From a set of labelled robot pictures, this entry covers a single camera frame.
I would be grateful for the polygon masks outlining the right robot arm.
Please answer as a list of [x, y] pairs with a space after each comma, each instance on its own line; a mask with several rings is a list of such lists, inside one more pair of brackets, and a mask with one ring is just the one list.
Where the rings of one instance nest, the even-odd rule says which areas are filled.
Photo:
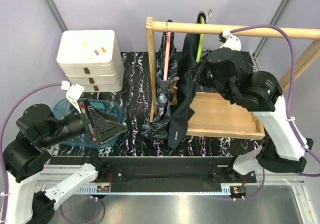
[[191, 68], [194, 82], [215, 89], [231, 104], [247, 109], [267, 131], [268, 140], [257, 149], [237, 155], [228, 166], [229, 180], [238, 182], [252, 171], [302, 173], [304, 154], [313, 140], [293, 130], [287, 117], [286, 100], [276, 77], [266, 71], [253, 71], [240, 51], [220, 48], [205, 54]]

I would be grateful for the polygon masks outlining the teal plastic bin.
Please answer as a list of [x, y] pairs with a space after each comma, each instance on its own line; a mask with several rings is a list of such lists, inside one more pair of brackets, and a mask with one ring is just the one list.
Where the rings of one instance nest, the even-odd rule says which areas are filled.
[[[88, 101], [95, 109], [115, 117], [119, 124], [122, 124], [123, 126], [125, 126], [125, 122], [124, 122], [125, 115], [121, 106], [118, 103], [107, 101], [107, 100], [99, 100], [99, 99], [88, 99]], [[55, 105], [55, 107], [53, 108], [53, 114], [58, 120], [62, 120], [64, 119], [65, 116], [79, 114], [79, 112], [66, 98], [64, 98]], [[126, 130], [127, 130], [127, 127], [125, 127], [123, 132], [117, 135], [114, 135], [107, 142], [104, 142], [102, 144], [99, 144], [93, 141], [87, 133], [70, 138], [66, 141], [61, 142], [61, 144], [66, 144], [69, 146], [74, 145], [79, 147], [96, 148], [96, 149], [111, 147], [116, 143], [119, 136], [122, 133], [126, 132]]]

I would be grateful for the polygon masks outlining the black marbled mat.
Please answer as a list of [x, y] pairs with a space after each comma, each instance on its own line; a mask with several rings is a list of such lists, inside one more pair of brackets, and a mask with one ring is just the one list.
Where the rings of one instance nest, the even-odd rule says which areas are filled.
[[127, 131], [119, 136], [112, 147], [88, 148], [60, 144], [57, 156], [234, 156], [256, 149], [267, 141], [187, 136], [176, 148], [168, 148], [163, 140], [149, 140], [142, 136], [142, 125], [149, 120], [152, 102], [150, 71], [146, 52], [123, 52], [123, 87], [120, 92], [85, 93], [91, 99], [118, 103], [125, 112]]

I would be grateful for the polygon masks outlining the white drawer unit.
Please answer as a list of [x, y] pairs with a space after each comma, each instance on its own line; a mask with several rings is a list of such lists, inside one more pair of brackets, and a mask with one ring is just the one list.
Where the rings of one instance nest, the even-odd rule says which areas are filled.
[[113, 30], [63, 32], [56, 59], [69, 81], [85, 92], [123, 88], [124, 64]]

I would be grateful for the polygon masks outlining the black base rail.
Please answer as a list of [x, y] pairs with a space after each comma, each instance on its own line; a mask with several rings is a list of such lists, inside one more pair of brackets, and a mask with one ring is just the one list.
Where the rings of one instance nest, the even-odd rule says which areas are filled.
[[231, 157], [103, 157], [99, 182], [111, 181], [112, 194], [219, 193], [221, 184], [256, 183], [253, 171], [245, 177], [228, 175]]

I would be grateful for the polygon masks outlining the pink hanger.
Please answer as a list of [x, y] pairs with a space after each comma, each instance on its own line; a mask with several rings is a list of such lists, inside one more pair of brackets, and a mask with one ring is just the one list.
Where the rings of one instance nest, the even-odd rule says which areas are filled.
[[166, 24], [165, 24], [165, 53], [164, 53], [164, 67], [163, 67], [163, 80], [164, 81], [167, 81], [168, 80], [168, 70], [169, 70], [169, 57], [170, 57], [170, 44], [171, 44], [171, 32], [168, 31], [168, 23], [172, 23], [172, 20], [169, 19], [166, 21]]

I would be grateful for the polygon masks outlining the shorts price tag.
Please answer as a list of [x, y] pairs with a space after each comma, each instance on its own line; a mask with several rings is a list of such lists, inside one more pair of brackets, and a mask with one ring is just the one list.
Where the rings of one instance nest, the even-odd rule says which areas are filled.
[[176, 83], [180, 78], [178, 76], [171, 78], [170, 80], [170, 89], [173, 90], [176, 87]]

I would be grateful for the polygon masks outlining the wooden clothes rack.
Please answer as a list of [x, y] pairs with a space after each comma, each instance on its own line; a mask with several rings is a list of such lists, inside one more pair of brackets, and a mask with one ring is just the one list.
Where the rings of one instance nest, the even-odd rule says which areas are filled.
[[295, 65], [281, 78], [280, 85], [284, 91], [289, 90], [289, 97], [293, 97], [294, 80], [320, 57], [320, 31], [319, 29], [297, 29], [297, 28], [278, 28], [269, 25], [260, 26], [234, 26], [234, 25], [214, 25], [214, 24], [193, 24], [193, 23], [173, 23], [157, 22], [153, 17], [146, 19], [146, 33], [148, 46], [148, 59], [150, 70], [150, 82], [152, 92], [150, 120], [152, 121], [156, 113], [156, 51], [155, 51], [155, 32], [174, 32], [192, 34], [212, 34], [218, 35], [223, 31], [230, 31], [238, 36], [284, 38], [291, 39], [310, 39], [313, 42], [306, 48], [298, 58]]

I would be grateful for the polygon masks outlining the lime green hanger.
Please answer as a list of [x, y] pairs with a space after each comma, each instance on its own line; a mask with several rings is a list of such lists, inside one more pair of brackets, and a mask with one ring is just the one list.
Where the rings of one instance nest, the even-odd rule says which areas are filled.
[[[208, 14], [206, 15], [204, 12], [200, 12], [197, 17], [198, 24], [209, 24], [212, 16], [212, 9], [209, 9]], [[204, 34], [200, 34], [199, 42], [198, 42], [198, 50], [196, 61], [199, 63], [202, 55], [203, 43], [204, 43]]]

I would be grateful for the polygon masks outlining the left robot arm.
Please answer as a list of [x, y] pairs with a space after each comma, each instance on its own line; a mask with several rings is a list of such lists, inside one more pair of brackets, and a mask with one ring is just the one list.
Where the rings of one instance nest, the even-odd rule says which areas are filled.
[[94, 108], [89, 101], [81, 101], [80, 107], [79, 114], [59, 120], [48, 105], [35, 104], [16, 121], [19, 133], [3, 152], [9, 187], [3, 201], [5, 223], [48, 223], [78, 189], [108, 177], [108, 164], [90, 157], [55, 187], [36, 190], [44, 165], [51, 158], [49, 147], [82, 134], [103, 144], [125, 132], [126, 127], [116, 117]]

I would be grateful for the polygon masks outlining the wooden tray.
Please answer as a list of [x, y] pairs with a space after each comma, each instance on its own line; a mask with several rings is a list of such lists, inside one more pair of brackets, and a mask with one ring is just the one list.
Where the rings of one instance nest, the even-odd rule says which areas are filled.
[[265, 137], [262, 123], [252, 113], [230, 104], [218, 93], [197, 92], [190, 107], [195, 113], [188, 121], [188, 136], [256, 140]]

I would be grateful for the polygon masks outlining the patterned dark grey shorts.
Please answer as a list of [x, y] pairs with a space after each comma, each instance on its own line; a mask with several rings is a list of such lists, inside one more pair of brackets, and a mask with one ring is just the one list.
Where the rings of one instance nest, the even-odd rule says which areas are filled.
[[171, 34], [170, 42], [170, 61], [168, 68], [168, 80], [163, 80], [164, 70], [164, 57], [165, 57], [165, 32], [162, 34], [161, 45], [156, 57], [156, 109], [157, 115], [151, 123], [145, 123], [142, 126], [142, 135], [150, 140], [167, 139], [168, 130], [167, 126], [171, 120], [171, 96], [172, 90], [170, 89], [170, 80], [177, 76], [178, 63], [176, 60], [176, 48], [174, 45], [174, 33]]

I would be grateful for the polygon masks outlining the dark navy shorts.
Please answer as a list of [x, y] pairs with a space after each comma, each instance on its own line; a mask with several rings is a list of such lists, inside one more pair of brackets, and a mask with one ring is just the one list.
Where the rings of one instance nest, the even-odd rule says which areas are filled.
[[193, 81], [190, 69], [198, 64], [196, 57], [199, 41], [199, 34], [186, 34], [181, 58], [178, 61], [177, 104], [172, 109], [167, 142], [168, 147], [172, 149], [177, 148], [187, 135], [188, 121], [194, 115], [190, 104], [196, 95], [197, 84]]

